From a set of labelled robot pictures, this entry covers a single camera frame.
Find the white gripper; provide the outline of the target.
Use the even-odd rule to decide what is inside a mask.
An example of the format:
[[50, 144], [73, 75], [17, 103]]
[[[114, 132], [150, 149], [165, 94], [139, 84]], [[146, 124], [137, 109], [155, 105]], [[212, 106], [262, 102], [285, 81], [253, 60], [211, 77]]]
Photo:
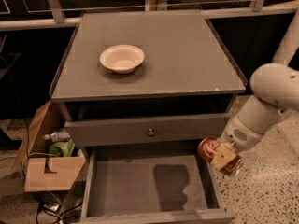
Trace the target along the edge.
[[211, 165], [217, 170], [233, 166], [241, 159], [238, 150], [249, 150], [255, 147], [265, 134], [265, 127], [261, 122], [251, 119], [242, 120], [238, 115], [230, 119], [223, 131], [228, 143], [220, 143], [212, 158]]

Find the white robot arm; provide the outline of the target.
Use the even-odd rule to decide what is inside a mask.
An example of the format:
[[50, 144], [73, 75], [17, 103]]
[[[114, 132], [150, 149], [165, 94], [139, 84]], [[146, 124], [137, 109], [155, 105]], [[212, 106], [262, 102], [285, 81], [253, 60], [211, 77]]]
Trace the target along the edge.
[[287, 65], [269, 63], [251, 76], [252, 95], [227, 123], [225, 142], [216, 149], [211, 164], [224, 168], [241, 151], [257, 145], [266, 132], [299, 111], [299, 71]]

